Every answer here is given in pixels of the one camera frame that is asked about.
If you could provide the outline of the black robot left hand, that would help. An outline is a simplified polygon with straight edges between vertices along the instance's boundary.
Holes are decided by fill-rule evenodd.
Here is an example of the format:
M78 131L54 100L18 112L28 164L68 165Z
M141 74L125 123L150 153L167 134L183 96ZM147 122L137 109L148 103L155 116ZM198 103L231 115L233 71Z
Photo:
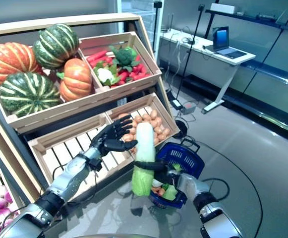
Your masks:
M132 128L132 120L127 114L120 119L117 119L112 124L107 125L102 129L92 140L90 146L97 148L101 156L107 155L110 151L123 152L130 150L137 145L138 141L132 139L129 142L124 142L121 138L129 133Z

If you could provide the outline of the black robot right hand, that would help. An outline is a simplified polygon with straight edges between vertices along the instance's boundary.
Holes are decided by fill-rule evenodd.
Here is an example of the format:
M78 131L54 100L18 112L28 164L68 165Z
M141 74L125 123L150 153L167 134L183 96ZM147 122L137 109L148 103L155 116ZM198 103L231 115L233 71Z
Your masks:
M141 169L154 171L154 179L161 183L177 186L180 172L174 166L165 161L140 162L135 161L135 165Z

